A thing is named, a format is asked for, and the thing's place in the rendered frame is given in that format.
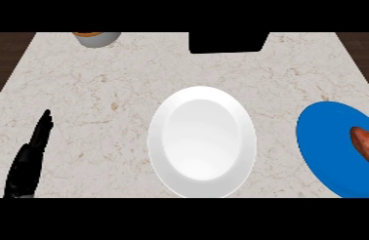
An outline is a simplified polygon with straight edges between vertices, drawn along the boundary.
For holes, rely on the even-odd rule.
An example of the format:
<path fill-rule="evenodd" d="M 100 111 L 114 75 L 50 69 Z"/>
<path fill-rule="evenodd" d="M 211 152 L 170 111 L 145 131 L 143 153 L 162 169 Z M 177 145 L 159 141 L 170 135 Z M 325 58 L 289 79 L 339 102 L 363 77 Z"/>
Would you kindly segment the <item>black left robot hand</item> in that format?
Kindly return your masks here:
<path fill-rule="evenodd" d="M 31 141 L 22 145 L 10 166 L 4 198 L 34 197 L 52 128 L 50 110 L 46 109 L 34 126 Z"/>

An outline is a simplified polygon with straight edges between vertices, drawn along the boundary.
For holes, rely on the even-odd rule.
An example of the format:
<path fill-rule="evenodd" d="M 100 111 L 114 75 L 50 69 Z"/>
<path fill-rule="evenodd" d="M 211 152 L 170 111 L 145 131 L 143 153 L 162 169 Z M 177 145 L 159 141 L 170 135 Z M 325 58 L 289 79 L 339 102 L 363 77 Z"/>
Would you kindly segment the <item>white oval plate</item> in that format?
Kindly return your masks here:
<path fill-rule="evenodd" d="M 224 197 L 257 157 L 257 134 L 236 98 L 217 88 L 177 91 L 153 114 L 148 149 L 156 176 L 183 197 Z"/>

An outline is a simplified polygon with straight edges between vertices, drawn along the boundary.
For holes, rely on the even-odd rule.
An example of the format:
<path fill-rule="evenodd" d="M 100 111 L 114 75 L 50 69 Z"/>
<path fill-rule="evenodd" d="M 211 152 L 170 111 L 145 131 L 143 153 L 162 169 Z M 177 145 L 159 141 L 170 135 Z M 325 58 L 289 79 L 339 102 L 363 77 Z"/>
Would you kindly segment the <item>blue plate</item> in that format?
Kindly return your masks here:
<path fill-rule="evenodd" d="M 295 127 L 305 164 L 339 197 L 369 198 L 369 161 L 354 148 L 350 130 L 369 133 L 369 116 L 335 101 L 319 101 L 303 110 Z"/>

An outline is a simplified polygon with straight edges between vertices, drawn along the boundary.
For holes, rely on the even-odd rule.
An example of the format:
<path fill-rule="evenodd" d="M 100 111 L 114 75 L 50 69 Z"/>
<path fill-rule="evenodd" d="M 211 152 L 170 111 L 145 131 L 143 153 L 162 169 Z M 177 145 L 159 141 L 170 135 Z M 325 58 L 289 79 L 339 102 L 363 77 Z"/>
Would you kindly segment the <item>reddish-brown sweet potato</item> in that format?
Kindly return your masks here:
<path fill-rule="evenodd" d="M 350 138 L 356 150 L 369 162 L 369 132 L 360 127 L 353 127 L 350 129 Z"/>

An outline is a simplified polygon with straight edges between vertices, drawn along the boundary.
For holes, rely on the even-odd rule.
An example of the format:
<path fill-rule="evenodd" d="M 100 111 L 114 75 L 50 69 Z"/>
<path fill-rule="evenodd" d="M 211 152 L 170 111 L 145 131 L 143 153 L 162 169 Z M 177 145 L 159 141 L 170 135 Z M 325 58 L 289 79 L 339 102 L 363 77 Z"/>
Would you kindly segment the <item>grey cup with orange top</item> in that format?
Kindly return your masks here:
<path fill-rule="evenodd" d="M 74 32 L 83 46 L 87 48 L 102 48 L 108 46 L 120 37 L 120 32 Z"/>

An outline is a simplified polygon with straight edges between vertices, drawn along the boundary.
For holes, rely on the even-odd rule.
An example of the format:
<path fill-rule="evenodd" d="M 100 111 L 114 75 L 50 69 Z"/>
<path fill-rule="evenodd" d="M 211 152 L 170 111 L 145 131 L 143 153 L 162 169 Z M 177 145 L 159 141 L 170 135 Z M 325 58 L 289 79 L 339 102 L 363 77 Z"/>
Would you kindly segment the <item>black appliance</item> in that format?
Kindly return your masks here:
<path fill-rule="evenodd" d="M 260 52 L 269 32 L 190 32 L 189 51 L 192 54 Z"/>

